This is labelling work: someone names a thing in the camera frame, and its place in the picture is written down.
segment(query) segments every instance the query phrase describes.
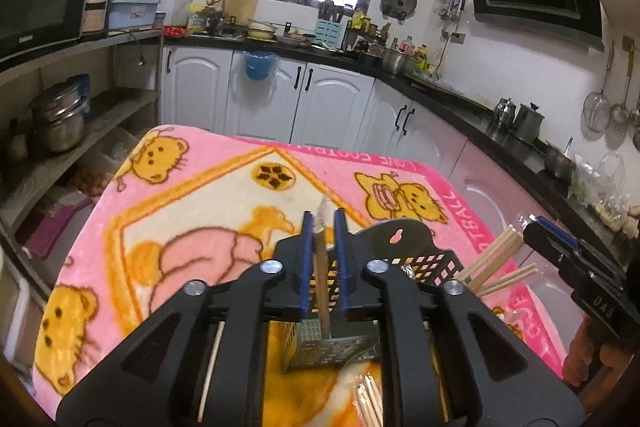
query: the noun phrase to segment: pink blanket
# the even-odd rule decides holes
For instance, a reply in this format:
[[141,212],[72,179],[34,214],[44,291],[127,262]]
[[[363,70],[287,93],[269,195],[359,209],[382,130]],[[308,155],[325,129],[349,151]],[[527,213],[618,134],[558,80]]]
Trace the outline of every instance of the pink blanket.
[[[303,212],[315,211],[324,195],[345,209],[351,232],[395,217],[421,219],[435,244],[465,265],[493,240],[426,165],[158,127],[120,168],[60,272],[36,343],[38,402],[54,416],[62,396],[180,286],[236,279],[298,233]],[[515,267],[508,263],[498,276]],[[561,375],[564,349],[525,284],[485,303],[497,313],[521,311],[510,327]],[[278,341],[271,331],[264,424],[330,425],[340,417],[347,425],[351,373],[281,375]],[[295,396],[311,381],[313,399]]]

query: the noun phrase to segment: kitchen counter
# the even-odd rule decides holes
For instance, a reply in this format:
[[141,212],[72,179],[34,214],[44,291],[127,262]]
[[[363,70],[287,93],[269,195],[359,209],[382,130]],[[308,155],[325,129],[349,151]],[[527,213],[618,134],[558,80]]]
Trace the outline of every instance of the kitchen counter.
[[420,103],[466,136],[473,145],[520,184],[552,219],[559,219],[573,235],[601,251],[610,252],[623,266],[627,266],[629,262],[632,250],[628,243],[620,234],[613,234],[577,201],[567,197],[567,188],[545,172],[543,153],[509,133],[497,132],[491,126],[491,110],[476,102],[438,86],[417,84],[408,77],[393,76],[382,70],[360,65],[357,61],[339,54],[313,48],[301,49],[267,42],[231,41],[201,36],[165,39],[165,43],[233,51],[270,51],[282,58],[323,64],[377,78]]

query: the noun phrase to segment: orange border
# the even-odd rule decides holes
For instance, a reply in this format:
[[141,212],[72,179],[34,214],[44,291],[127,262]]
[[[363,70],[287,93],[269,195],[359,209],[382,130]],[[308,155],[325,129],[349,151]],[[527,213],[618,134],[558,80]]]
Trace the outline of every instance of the orange border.
[[319,180],[318,177],[297,158],[282,149],[265,146],[230,158],[223,164],[207,169],[180,185],[155,194],[145,201],[140,201],[114,217],[107,226],[104,232],[105,268],[108,285],[111,289],[111,302],[116,310],[116,320],[119,322],[120,329],[125,336],[137,328],[144,320],[144,317],[135,295],[135,289],[127,273],[124,230],[141,219],[154,214],[161,208],[204,187],[204,185],[210,184],[222,176],[229,174],[229,172],[233,172],[271,153],[278,154],[284,161],[291,164],[295,170],[300,172],[317,190],[329,196],[336,206],[344,208],[347,215],[358,225],[363,228],[370,225],[370,221],[358,210],[353,208],[347,201],[344,201],[323,181]]

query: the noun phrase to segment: yellow bear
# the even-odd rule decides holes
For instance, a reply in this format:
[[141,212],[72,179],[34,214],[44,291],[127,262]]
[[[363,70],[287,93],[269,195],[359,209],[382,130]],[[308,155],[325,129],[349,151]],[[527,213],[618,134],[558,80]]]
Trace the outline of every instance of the yellow bear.
[[86,337],[86,324],[97,310],[97,296],[88,288],[59,285],[51,293],[38,331],[34,365],[61,396],[76,384],[78,362],[95,364],[82,347],[97,347]]
[[379,221],[407,217],[446,223],[447,216],[429,191],[418,183],[399,184],[397,174],[381,174],[380,178],[355,173],[358,185],[367,193],[365,206],[369,216]]
[[189,144],[182,138],[162,136],[164,131],[172,128],[149,131],[136,145],[135,149],[124,161],[114,179],[118,184],[118,192],[126,188],[123,177],[133,172],[147,183],[163,183],[169,177],[169,171],[180,168],[182,156],[189,150]]

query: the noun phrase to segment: cabinet handle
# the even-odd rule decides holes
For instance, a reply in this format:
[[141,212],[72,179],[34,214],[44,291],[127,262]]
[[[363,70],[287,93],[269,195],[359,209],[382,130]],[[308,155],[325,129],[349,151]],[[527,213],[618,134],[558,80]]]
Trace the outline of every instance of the cabinet handle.
[[314,74],[314,70],[309,70],[309,78],[306,81],[305,91],[309,90],[309,86],[311,85],[311,75]]
[[396,131],[400,131],[398,120],[400,120],[400,115],[402,114],[402,111],[404,111],[405,109],[406,109],[406,104],[404,104],[404,107],[400,111],[398,111],[398,116],[396,116],[396,123],[394,124],[396,126]]
[[412,109],[406,114],[406,118],[404,119],[404,123],[402,124],[402,136],[406,136],[406,123],[409,121],[409,117],[415,112],[415,109]]
[[302,68],[298,66],[298,76],[296,77],[296,84],[293,86],[293,89],[298,89],[298,82],[300,81],[300,73],[302,73]]

